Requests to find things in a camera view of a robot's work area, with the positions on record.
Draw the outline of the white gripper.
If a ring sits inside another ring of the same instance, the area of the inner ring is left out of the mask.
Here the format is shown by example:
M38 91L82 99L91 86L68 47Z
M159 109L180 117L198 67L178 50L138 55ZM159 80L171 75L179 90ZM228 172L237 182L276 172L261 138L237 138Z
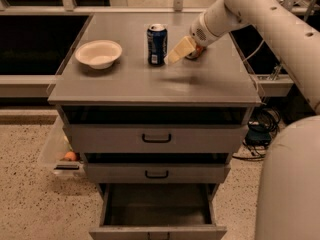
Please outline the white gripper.
M164 58L167 65L174 64L196 50L207 47L232 29L232 16L225 10L209 10L201 13L191 24L190 36L184 36Z

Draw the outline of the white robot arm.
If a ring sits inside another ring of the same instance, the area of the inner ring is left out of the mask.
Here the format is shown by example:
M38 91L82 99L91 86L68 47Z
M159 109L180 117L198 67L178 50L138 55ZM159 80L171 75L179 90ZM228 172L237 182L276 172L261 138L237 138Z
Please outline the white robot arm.
M288 125L264 158L255 240L320 240L320 33L279 0L217 0L165 57L196 58L224 34L253 25L280 60L283 74L255 75L268 97L295 86L315 112Z

